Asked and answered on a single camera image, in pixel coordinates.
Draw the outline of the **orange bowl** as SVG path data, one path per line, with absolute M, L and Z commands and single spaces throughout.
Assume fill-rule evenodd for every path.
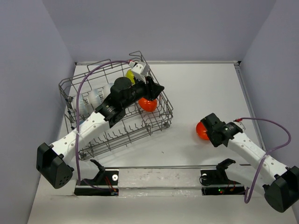
M 139 106 L 147 111 L 147 112 L 154 112 L 157 108 L 157 100 L 154 99 L 153 101 L 147 100 L 145 98 L 141 98 L 138 100 Z
M 199 122 L 196 125 L 196 133 L 197 135 L 202 139 L 202 140 L 209 140 L 209 137 L 206 133 L 206 128 L 204 127 L 204 125 L 202 124 L 202 122 Z

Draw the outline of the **lime green bowl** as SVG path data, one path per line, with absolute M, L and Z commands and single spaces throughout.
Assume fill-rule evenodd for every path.
M 133 72 L 132 72 L 131 70 L 128 70 L 128 71 L 126 72 L 125 77 L 127 77 L 127 78 L 131 81 L 131 84 L 132 84 L 132 85 L 135 84 L 135 80 L 134 80 L 135 77 L 134 77 L 134 74 L 133 74 Z

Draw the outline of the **grey wire dish rack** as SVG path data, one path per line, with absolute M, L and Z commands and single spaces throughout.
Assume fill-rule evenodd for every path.
M 101 100 L 103 88 L 108 83 L 113 83 L 117 78 L 124 77 L 130 66 L 124 63 L 113 63 L 106 65 L 86 80 L 84 77 L 102 62 L 77 64 L 72 77 L 65 78 L 58 84 L 58 89 L 62 100 L 66 104 L 64 112 L 64 122 L 61 134 L 66 135 L 76 128 L 76 122 L 84 122 L 94 111 L 88 103 L 87 97 L 91 90 L 97 89 Z M 79 95 L 82 94 L 88 115 L 79 115 L 72 110 L 71 102 L 77 96 L 77 106 Z M 112 151 L 119 147 L 127 147 L 129 144 L 152 135 L 156 131 L 162 131 L 171 125 L 173 118 L 173 107 L 166 94 L 161 92 L 157 98 L 157 108 L 154 112 L 143 110 L 139 104 L 133 103 L 126 109 L 126 115 L 112 129 L 101 133 L 98 137 L 90 141 L 79 150 L 80 160 L 88 160 L 100 154 Z

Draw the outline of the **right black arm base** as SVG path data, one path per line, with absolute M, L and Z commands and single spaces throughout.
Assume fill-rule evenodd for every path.
M 213 169 L 200 171 L 199 182 L 203 196 L 244 195 L 245 187 L 228 179 L 226 170 L 235 164 L 232 159 L 225 159 Z

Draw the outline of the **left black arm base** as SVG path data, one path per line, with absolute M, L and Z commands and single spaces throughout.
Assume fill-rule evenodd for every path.
M 118 170 L 108 170 L 95 159 L 91 159 L 98 169 L 93 178 L 84 178 L 76 184 L 74 195 L 76 196 L 118 196 Z

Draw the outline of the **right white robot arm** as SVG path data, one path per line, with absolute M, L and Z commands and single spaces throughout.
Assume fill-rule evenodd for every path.
M 214 147 L 227 147 L 241 156 L 247 163 L 242 166 L 232 159 L 216 165 L 218 182 L 236 181 L 245 187 L 245 203 L 249 203 L 255 191 L 264 196 L 266 202 L 277 212 L 283 213 L 299 200 L 299 169 L 289 167 L 264 151 L 245 133 L 243 118 L 225 123 L 214 113 L 201 120 L 206 134 Z

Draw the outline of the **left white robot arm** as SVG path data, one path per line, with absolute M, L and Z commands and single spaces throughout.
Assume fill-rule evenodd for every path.
M 135 81 L 134 85 L 127 77 L 116 79 L 110 94 L 83 123 L 50 145 L 42 143 L 37 148 L 36 169 L 52 187 L 63 187 L 73 176 L 74 168 L 69 163 L 78 158 L 79 149 L 117 124 L 133 103 L 141 98 L 153 101 L 163 90 L 164 86 L 152 77 Z

